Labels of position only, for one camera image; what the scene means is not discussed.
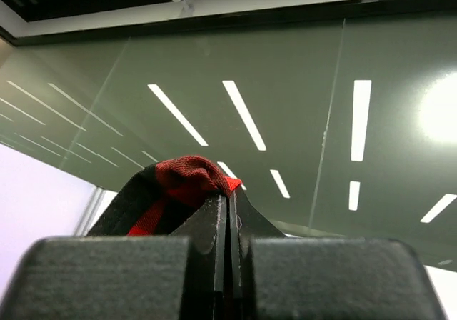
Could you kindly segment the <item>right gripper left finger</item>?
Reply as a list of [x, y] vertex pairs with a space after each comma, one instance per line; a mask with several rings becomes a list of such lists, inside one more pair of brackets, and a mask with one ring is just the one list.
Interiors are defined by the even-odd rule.
[[222, 319], [227, 202], [168, 236], [60, 237], [21, 260], [3, 319]]

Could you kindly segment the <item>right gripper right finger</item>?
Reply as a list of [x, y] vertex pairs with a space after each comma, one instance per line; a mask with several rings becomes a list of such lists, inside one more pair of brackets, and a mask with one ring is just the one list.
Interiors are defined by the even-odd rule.
[[228, 201], [239, 319], [444, 319], [413, 249], [377, 238], [290, 238], [238, 189]]

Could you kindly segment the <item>red black plaid shirt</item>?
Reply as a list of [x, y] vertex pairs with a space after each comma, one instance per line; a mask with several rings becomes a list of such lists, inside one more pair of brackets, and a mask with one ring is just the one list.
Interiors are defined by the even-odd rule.
[[241, 180], [202, 156], [160, 161], [135, 173], [88, 236], [168, 235], [213, 196], [229, 198]]

